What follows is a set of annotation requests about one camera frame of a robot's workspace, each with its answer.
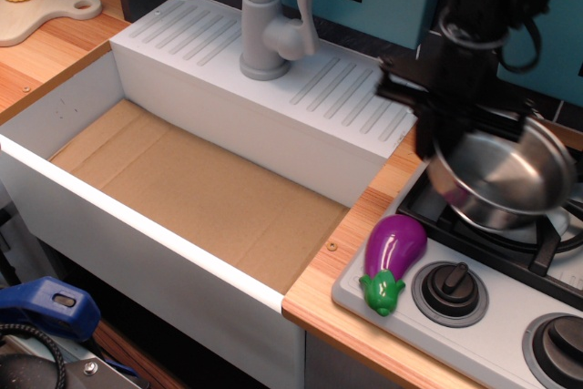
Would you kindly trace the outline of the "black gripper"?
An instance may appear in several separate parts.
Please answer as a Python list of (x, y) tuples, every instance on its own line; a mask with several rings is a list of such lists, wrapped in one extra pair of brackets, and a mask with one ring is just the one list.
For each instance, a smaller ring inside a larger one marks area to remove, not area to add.
[(447, 156), (460, 132), (520, 134), (531, 105), (496, 76), (487, 51), (442, 41), (436, 53), (419, 59), (381, 56), (377, 94), (398, 100), (417, 116), (415, 152), (421, 160)]

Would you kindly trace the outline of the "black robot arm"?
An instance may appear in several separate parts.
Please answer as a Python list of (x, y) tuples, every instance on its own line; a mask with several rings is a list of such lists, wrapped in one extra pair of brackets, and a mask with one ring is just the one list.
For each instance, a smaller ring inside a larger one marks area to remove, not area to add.
[(534, 106), (496, 70), (522, 74), (538, 64), (542, 41), (534, 19), (547, 13), (549, 1), (448, 0), (437, 20), (442, 38), (434, 57), (380, 57), (376, 94), (413, 110), (420, 159), (453, 149), (476, 130), (519, 140)]

